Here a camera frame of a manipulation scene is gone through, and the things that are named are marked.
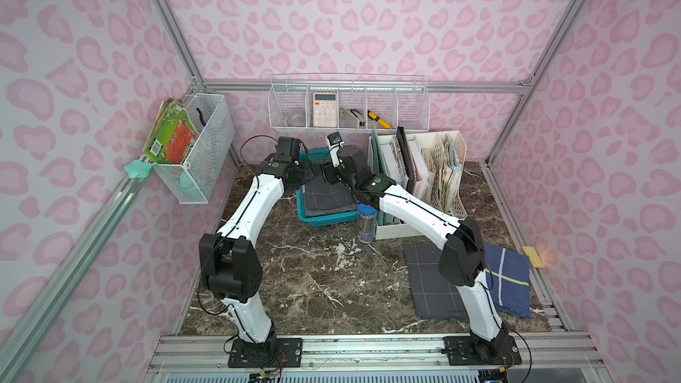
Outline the dark grey checked pillowcase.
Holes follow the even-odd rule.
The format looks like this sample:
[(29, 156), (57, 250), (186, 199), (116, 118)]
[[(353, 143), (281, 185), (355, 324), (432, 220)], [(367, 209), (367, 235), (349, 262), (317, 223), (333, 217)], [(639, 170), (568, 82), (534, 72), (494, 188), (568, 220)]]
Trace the dark grey checked pillowcase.
[(438, 269), (441, 251), (435, 246), (407, 245), (404, 255), (417, 315), (427, 320), (467, 318), (457, 288)]
[(356, 202), (342, 183), (328, 184), (322, 167), (313, 163), (315, 177), (301, 188), (301, 212), (305, 218), (356, 213)]

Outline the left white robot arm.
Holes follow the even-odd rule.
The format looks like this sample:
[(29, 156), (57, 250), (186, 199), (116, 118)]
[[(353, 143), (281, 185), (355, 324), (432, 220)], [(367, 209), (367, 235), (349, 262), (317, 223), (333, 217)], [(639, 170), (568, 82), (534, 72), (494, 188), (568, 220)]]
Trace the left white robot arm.
[(199, 242), (200, 285), (225, 305), (238, 338), (251, 347), (274, 338), (259, 294), (264, 271), (257, 239), (276, 203), (315, 177), (308, 158), (301, 157), (307, 153), (303, 141), (278, 138), (275, 152), (253, 170), (251, 186), (233, 215)]

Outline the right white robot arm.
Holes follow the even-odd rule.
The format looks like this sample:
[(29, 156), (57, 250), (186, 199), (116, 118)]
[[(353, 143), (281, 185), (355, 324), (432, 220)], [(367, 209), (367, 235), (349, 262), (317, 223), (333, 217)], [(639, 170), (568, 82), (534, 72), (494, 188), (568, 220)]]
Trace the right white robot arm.
[(385, 174), (375, 174), (365, 154), (346, 145), (338, 132), (326, 137), (331, 162), (324, 166), (325, 179), (344, 184), (353, 198), (395, 216), (427, 237), (440, 251), (438, 269), (455, 285), (466, 308), (472, 355), (491, 363), (503, 352), (509, 336), (498, 315), (485, 276), (485, 246), (475, 219), (457, 219), (417, 199)]

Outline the teal plastic basket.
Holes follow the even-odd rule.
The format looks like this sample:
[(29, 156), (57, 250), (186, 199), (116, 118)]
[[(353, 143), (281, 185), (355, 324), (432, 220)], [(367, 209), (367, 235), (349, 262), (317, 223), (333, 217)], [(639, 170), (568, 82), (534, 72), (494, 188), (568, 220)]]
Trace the teal plastic basket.
[[(328, 152), (327, 148), (319, 148), (311, 150), (308, 155), (302, 154), (301, 156), (303, 156), (303, 158), (307, 157), (312, 164), (317, 163), (322, 167), (322, 164), (329, 163), (331, 161), (331, 159), (327, 155), (327, 152)], [(303, 203), (301, 201), (301, 188), (297, 190), (295, 194), (295, 199), (298, 218), (303, 223), (308, 223), (314, 227), (328, 226), (337, 223), (349, 223), (356, 221), (358, 219), (358, 208), (356, 208), (356, 213), (345, 213), (316, 218), (305, 218), (303, 216), (303, 213), (301, 212), (301, 204)]]

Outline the navy blue folded pillowcase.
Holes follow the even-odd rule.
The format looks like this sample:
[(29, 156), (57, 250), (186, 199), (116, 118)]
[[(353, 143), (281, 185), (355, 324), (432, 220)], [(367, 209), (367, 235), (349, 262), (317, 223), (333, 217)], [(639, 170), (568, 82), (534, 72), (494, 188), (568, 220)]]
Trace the navy blue folded pillowcase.
[(530, 261), (500, 246), (484, 246), (487, 285), (495, 307), (516, 317), (530, 318)]

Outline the green folder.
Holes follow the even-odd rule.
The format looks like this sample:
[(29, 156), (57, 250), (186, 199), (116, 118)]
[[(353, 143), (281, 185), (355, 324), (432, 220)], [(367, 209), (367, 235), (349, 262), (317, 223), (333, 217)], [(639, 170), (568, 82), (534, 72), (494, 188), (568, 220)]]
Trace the green folder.
[[(376, 174), (384, 174), (385, 170), (384, 170), (383, 155), (382, 155), (382, 152), (381, 152), (381, 143), (380, 143), (379, 135), (378, 135), (378, 132), (376, 131), (376, 129), (374, 129), (372, 131), (370, 147), (371, 147), (371, 154), (372, 154), (372, 170)], [(378, 212), (377, 224), (378, 224), (379, 227), (384, 226), (386, 224), (386, 215), (382, 211)]]

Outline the clear tape roll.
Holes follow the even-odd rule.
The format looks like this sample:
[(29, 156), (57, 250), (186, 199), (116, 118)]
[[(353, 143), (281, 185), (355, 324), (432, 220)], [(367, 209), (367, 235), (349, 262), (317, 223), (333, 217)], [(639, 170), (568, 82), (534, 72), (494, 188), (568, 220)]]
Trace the clear tape roll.
[(291, 113), (291, 115), (287, 117), (286, 125), (289, 128), (306, 128), (307, 117), (305, 113)]

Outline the blue lid pencil jar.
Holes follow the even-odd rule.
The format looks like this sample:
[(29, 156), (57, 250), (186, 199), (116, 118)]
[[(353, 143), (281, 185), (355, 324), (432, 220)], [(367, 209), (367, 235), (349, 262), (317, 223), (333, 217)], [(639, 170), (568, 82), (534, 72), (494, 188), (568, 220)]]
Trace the blue lid pencil jar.
[(358, 241), (371, 244), (375, 239), (378, 211), (369, 205), (358, 204)]

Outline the grey stapler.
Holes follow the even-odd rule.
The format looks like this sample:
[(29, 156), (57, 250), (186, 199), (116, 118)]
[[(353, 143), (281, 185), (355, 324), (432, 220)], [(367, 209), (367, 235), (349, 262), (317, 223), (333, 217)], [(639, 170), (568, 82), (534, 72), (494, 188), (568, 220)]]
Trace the grey stapler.
[(341, 108), (340, 118), (347, 122), (349, 127), (353, 129), (364, 129), (366, 127), (366, 120), (364, 115), (357, 109), (351, 108)]

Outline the black folder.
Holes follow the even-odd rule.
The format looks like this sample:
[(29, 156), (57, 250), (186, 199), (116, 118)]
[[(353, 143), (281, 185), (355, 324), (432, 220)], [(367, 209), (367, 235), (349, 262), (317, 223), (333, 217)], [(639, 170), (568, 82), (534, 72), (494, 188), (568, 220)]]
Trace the black folder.
[(404, 127), (397, 128), (397, 143), (400, 148), (400, 153), (404, 162), (404, 169), (407, 177), (405, 189), (409, 194), (413, 194), (416, 187), (417, 176), (413, 164), (413, 157), (411, 156), (410, 147), (406, 138)]

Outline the yellow utility knife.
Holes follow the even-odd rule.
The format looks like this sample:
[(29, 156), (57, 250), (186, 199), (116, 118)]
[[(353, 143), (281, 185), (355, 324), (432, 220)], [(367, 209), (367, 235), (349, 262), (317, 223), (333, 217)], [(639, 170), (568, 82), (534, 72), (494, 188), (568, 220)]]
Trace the yellow utility knife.
[(379, 126), (381, 126), (383, 129), (393, 129), (393, 127), (388, 122), (379, 117), (379, 115), (376, 115), (376, 113), (374, 113), (373, 111), (368, 110), (367, 115), (372, 121), (379, 124)]

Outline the pink white book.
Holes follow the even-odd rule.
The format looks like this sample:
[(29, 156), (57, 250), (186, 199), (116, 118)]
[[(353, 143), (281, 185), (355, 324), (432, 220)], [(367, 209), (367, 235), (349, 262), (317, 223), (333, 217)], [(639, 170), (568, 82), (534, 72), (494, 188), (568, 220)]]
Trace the pink white book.
[(411, 139), (408, 141), (408, 146), (411, 157), (413, 158), (413, 165), (416, 174), (416, 184), (413, 195), (419, 200), (424, 200), (427, 194), (427, 189), (430, 186), (429, 168), (421, 152), (418, 141), (416, 139)]

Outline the white calculator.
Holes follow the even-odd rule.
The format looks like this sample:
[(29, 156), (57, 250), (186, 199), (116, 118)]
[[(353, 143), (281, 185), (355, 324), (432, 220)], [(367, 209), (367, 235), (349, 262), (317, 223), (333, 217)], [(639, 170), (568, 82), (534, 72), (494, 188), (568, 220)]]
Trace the white calculator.
[(315, 128), (338, 127), (338, 96), (335, 92), (313, 93), (312, 123)]

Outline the white desktop file organizer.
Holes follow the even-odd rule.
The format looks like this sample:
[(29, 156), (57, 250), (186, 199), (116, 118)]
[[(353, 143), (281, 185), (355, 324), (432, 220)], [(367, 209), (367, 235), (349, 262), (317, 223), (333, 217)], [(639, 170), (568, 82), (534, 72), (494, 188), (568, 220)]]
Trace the white desktop file organizer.
[[(397, 135), (378, 135), (384, 160), (384, 174), (405, 188), (407, 177)], [(429, 168), (430, 186), (422, 201), (455, 218), (466, 218), (467, 212), (459, 196), (466, 161), (466, 141), (461, 133), (459, 131), (408, 133), (406, 138), (407, 141), (411, 139), (418, 141)], [(370, 141), (371, 137), (368, 141), (368, 163), (372, 170)]]

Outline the green red book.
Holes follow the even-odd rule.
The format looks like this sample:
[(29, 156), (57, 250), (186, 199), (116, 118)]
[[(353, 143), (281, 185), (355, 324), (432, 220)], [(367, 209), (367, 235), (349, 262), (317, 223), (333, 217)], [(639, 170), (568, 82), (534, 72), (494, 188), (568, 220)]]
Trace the green red book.
[(168, 99), (161, 105), (143, 155), (159, 164), (183, 164), (199, 136), (183, 103)]

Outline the yellow sponge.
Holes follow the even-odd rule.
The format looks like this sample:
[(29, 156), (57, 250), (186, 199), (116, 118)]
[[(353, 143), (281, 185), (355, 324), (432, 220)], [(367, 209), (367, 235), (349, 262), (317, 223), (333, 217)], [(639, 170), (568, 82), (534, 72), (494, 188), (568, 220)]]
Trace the yellow sponge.
[(534, 269), (544, 269), (544, 260), (533, 246), (524, 246), (522, 251)]

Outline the white mesh wall basket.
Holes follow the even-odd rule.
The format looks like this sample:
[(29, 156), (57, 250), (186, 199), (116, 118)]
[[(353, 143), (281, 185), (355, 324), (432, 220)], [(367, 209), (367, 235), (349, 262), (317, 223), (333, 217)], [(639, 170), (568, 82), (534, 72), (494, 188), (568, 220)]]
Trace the white mesh wall basket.
[(183, 164), (155, 162), (154, 170), (179, 203), (206, 204), (235, 137), (234, 124), (223, 95), (197, 93), (180, 102), (200, 136)]

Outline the mint green wall hook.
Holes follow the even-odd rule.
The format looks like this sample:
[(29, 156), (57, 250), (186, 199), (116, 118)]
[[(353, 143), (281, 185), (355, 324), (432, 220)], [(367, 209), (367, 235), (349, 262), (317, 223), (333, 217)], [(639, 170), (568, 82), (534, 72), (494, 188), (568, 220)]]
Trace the mint green wall hook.
[(154, 162), (135, 160), (124, 167), (129, 179), (147, 179), (152, 173), (156, 164)]

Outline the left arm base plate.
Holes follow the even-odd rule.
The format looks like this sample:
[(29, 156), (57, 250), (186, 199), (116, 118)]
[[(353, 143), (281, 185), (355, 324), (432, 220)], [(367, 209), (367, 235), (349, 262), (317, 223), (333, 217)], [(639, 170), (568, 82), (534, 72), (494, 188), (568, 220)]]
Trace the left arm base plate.
[(303, 355), (302, 338), (268, 339), (264, 343), (234, 340), (229, 354), (228, 367), (231, 369), (246, 368), (299, 368)]

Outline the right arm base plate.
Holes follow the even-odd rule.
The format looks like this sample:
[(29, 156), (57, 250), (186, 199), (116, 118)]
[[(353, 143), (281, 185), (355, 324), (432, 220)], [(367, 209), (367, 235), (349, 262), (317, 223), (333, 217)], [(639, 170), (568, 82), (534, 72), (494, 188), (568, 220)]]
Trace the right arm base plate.
[(523, 360), (513, 337), (499, 335), (489, 342), (476, 335), (449, 336), (443, 339), (443, 354), (451, 366), (522, 365)]

